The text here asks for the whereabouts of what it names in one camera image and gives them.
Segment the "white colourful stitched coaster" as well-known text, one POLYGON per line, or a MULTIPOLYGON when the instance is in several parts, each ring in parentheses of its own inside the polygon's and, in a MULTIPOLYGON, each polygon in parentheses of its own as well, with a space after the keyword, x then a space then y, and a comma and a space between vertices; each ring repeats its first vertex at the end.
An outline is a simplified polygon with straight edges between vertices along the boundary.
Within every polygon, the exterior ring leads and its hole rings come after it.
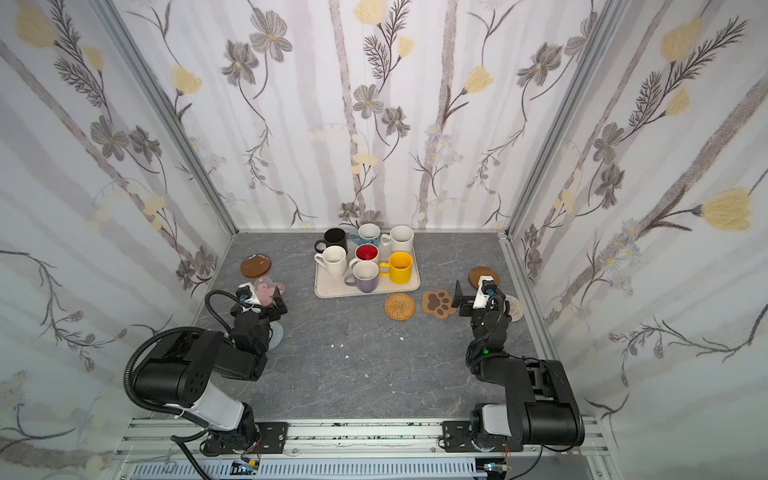
POLYGON ((525 307, 522 302, 514 296, 507 296, 507 315, 511 322, 520 321, 525 315, 525 307))

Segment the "brown paw shaped coaster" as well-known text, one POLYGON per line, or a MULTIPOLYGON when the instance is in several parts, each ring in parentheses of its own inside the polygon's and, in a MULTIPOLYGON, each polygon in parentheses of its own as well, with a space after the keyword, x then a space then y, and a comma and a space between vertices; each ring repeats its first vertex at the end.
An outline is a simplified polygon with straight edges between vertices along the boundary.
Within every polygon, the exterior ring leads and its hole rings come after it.
POLYGON ((453 297, 446 290, 426 291, 422 296, 422 311, 438 320, 446 320, 457 312, 452 303, 453 297))

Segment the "brown round wooden coaster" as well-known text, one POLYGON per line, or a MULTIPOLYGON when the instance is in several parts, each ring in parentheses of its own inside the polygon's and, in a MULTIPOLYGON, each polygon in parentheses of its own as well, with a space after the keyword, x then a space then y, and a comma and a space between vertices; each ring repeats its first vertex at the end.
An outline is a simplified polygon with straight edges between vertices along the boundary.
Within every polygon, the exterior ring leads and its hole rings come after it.
POLYGON ((473 268, 468 276, 470 284, 475 289, 479 288, 480 280, 484 277, 491 277, 496 285, 500 284, 500 276, 498 273, 487 266, 477 266, 473 268))

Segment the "grey blue round coaster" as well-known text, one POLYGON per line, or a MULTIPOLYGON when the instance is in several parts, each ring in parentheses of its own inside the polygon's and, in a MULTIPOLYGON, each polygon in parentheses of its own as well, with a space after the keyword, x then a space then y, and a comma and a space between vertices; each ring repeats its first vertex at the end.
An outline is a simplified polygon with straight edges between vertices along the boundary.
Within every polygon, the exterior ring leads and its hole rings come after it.
POLYGON ((280 322, 274 321, 270 323, 270 334, 268 348, 270 351, 276 349, 284 338, 284 329, 280 322))

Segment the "pink flower coaster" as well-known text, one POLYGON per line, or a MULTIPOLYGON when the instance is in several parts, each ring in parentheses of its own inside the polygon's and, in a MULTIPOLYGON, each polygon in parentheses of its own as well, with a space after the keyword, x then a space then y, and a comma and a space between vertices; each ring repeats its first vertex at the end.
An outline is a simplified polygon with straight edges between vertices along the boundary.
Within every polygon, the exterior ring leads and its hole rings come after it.
POLYGON ((280 294, 285 292, 285 286, 282 283, 275 282, 268 276, 256 278, 252 284, 258 296, 272 298, 275 295, 275 291, 278 291, 280 294))

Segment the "woven rattan round coaster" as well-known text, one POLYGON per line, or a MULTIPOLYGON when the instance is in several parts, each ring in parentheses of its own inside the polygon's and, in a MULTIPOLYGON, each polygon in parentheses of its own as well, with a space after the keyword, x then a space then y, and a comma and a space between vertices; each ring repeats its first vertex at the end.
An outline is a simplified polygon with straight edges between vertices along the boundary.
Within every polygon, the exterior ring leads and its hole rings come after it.
POLYGON ((384 309, 391 319, 405 321, 415 314, 416 302, 406 293, 394 293, 386 299, 384 309))

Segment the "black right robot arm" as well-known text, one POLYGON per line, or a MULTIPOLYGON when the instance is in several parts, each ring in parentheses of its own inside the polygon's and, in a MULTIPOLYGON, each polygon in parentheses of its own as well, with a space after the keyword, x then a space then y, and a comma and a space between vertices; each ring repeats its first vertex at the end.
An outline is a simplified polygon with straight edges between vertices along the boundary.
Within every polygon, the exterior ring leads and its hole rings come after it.
POLYGON ((539 445, 568 451, 582 445, 584 420, 562 363, 505 350, 512 298, 483 276, 473 295, 457 284, 452 307, 470 319, 466 367, 477 380, 502 387, 504 401, 476 404, 467 422, 444 422, 444 449, 520 452, 539 445))

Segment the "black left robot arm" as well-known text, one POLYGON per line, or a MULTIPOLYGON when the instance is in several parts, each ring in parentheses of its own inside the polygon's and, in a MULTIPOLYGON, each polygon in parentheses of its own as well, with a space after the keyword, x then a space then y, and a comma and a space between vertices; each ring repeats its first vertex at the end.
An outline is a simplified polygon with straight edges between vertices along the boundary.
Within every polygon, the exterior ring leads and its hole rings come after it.
POLYGON ((267 302, 244 286, 225 296, 234 303, 231 322, 221 320, 218 330, 185 326, 155 334, 129 358, 124 390, 145 410, 199 426, 195 437, 205 456, 280 454, 287 423, 257 420, 251 406, 225 394, 210 378, 259 380, 270 343, 278 337, 272 325, 287 306, 279 291, 267 302))

